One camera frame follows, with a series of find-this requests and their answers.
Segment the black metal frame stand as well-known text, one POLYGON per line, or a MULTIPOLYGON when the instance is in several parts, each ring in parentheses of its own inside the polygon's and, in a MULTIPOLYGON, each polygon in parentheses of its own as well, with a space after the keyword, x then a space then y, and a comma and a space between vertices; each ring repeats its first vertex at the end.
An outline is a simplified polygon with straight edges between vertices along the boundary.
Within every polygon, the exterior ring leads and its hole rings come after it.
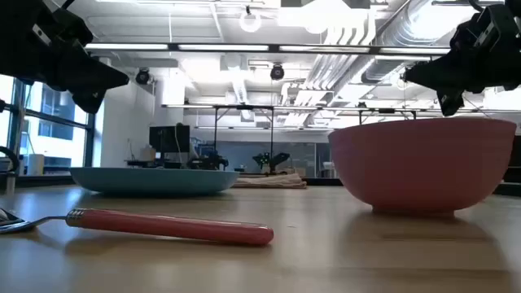
POLYGON ((270 121, 270 159, 274 156, 274 106, 267 106, 267 105, 249 105, 249 104, 231 104, 231 105, 213 105, 211 108, 214 109, 215 115, 214 115, 214 127, 213 127, 213 150, 217 152, 217 126, 218 121, 220 120, 220 116, 218 115, 218 112, 220 109, 235 109, 235 110, 268 110, 271 111, 271 116, 268 116, 270 121))
POLYGON ((357 111, 358 112, 358 124, 363 125, 366 120, 373 116, 392 116, 392 115, 400 115, 405 120, 416 120, 418 118, 418 112, 412 110, 405 109, 396 109, 396 108, 364 108, 357 111))

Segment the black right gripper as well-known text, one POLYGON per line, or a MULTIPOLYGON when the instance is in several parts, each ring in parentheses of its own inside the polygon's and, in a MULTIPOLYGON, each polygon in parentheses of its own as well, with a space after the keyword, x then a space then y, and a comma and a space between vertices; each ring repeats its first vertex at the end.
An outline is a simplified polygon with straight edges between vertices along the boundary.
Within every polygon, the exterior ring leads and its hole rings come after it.
POLYGON ((466 0, 475 14, 457 26, 451 51, 438 59, 408 67, 402 79, 437 91, 443 116, 464 106, 463 91, 480 92, 521 85, 521 0, 504 0, 481 6, 466 0))

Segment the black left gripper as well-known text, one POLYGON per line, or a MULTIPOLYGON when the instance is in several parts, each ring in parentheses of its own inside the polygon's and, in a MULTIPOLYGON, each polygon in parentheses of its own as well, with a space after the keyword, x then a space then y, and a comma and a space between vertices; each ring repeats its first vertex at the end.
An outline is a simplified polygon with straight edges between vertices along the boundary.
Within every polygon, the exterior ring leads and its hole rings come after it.
POLYGON ((127 85, 129 77, 85 51, 93 35, 68 9, 76 0, 65 0, 55 9, 49 1, 0 0, 0 74, 82 92, 72 95, 73 102, 96 114, 104 90, 127 85))

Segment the pink bowl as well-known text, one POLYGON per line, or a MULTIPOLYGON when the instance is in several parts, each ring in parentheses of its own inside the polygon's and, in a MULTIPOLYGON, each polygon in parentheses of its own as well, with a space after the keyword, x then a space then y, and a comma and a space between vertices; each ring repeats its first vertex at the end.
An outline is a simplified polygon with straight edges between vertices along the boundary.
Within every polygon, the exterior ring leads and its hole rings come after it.
POLYGON ((452 214, 500 184, 516 124, 489 118, 397 120, 329 134, 339 179, 378 212, 452 214))

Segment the long white light bar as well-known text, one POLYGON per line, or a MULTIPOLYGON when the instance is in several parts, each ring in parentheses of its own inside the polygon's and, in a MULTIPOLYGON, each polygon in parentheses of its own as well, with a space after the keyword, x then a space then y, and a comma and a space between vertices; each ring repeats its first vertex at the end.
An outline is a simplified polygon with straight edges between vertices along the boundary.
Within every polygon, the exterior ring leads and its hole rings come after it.
POLYGON ((280 45, 252 43, 90 43, 90 51, 190 52, 190 53, 269 53, 318 55, 411 55, 441 56, 448 47, 433 46, 351 46, 351 45, 280 45))

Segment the blue plate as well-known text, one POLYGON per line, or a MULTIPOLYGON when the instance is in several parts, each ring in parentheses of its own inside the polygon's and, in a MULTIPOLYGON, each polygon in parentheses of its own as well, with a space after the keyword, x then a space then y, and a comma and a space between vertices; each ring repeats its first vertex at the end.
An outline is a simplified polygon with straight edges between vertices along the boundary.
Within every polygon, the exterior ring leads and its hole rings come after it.
POLYGON ((70 174, 84 189, 120 194, 213 194, 231 188, 239 178, 233 171, 169 168, 75 167, 70 174))

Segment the pink-handled metal utensil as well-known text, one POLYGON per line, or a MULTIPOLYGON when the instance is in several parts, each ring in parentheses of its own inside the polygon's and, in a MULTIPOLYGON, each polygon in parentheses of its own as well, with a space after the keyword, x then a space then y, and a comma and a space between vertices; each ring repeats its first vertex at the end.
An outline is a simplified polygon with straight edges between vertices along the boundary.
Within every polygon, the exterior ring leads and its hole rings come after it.
POLYGON ((45 216, 36 221, 23 220, 0 208, 0 234, 31 230, 52 220, 63 220, 71 227, 82 229, 253 246, 265 246, 274 239, 274 231, 261 224, 135 214, 93 208, 75 208, 65 216, 45 216))

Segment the folded beige cloth napkin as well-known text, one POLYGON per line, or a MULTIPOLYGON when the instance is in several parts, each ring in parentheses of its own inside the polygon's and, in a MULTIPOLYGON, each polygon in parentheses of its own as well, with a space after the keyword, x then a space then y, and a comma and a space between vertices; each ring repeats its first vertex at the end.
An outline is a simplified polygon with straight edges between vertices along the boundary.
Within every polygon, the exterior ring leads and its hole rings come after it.
POLYGON ((298 173, 292 173, 256 178, 240 177, 232 187, 253 189, 306 189, 307 182, 304 181, 298 173))

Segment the black computer monitor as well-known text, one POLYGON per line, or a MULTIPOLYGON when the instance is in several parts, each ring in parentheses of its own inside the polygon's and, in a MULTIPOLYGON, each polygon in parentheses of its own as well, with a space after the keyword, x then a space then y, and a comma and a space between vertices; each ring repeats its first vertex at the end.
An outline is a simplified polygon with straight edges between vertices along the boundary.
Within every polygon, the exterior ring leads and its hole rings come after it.
POLYGON ((190 150, 190 127, 187 125, 150 127, 149 144, 158 152, 187 153, 190 150))

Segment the white cylindrical container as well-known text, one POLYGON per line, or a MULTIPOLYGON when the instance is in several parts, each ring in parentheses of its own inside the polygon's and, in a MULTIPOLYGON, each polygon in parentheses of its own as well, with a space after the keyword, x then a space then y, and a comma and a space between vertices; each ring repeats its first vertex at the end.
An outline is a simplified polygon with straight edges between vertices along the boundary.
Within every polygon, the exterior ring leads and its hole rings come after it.
POLYGON ((42 176, 45 164, 45 156, 42 154, 31 154, 28 156, 28 176, 42 176))

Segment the silver ceiling air duct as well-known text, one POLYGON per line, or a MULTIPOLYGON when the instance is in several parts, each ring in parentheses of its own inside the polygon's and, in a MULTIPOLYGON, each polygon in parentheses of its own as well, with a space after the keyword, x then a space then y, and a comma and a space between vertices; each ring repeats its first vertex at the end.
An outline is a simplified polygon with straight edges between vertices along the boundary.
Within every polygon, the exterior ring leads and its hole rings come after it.
POLYGON ((376 37, 377 46, 433 46, 475 11, 466 6, 433 5, 441 0, 411 0, 376 37))

